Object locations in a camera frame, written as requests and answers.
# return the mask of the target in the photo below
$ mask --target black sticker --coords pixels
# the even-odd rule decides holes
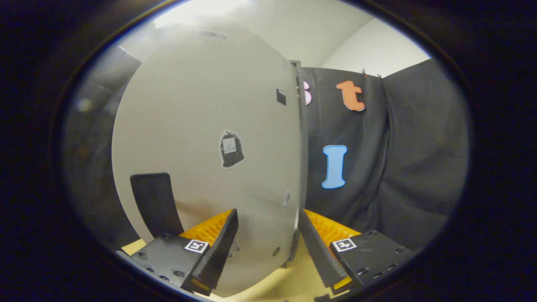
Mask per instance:
[[[287,106],[287,99],[285,97],[285,91],[276,88],[276,100],[278,101],[278,103],[281,103]]]
[[[220,139],[222,167],[231,168],[245,159],[241,139],[231,130],[224,130]]]

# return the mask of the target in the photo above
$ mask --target small black square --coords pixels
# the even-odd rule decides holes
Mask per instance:
[[[287,99],[285,97],[285,91],[276,88],[276,100],[278,101],[278,103],[281,103],[287,106]]]

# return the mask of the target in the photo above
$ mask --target black fabric backdrop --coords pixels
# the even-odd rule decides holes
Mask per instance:
[[[434,59],[380,78],[304,68],[309,175],[306,208],[357,231],[377,229],[409,248],[429,242],[461,194],[469,161],[464,96]],[[351,111],[336,85],[362,88]],[[346,184],[324,189],[323,147],[344,145]]]

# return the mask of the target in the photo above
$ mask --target blue letter i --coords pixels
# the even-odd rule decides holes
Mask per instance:
[[[335,189],[345,185],[343,180],[343,156],[347,153],[347,147],[342,145],[326,146],[323,149],[326,154],[326,180],[321,184],[325,189]]]

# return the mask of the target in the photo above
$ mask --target round white board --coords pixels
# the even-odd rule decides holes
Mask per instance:
[[[285,105],[277,89],[285,92]],[[170,174],[185,230],[237,208],[240,250],[227,260],[216,295],[253,286],[289,257],[306,185],[300,182],[296,94],[294,67],[266,42],[237,25],[205,21],[161,44],[135,73],[119,105],[112,138],[114,180],[145,242],[153,237],[136,206],[131,175]],[[224,130],[240,138],[244,154],[243,161],[227,168],[222,166]],[[226,152],[236,148],[226,141]]]

